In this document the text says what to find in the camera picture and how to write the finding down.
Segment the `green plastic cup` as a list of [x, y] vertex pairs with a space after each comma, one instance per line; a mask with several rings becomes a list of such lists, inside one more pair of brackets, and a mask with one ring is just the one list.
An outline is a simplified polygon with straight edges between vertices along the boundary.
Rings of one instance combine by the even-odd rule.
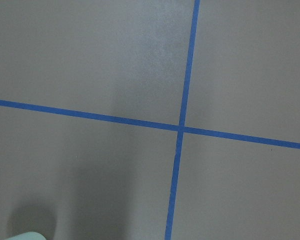
[[47, 239], [38, 232], [30, 231], [30, 232], [21, 233], [21, 234], [6, 238], [5, 240], [47, 240]]

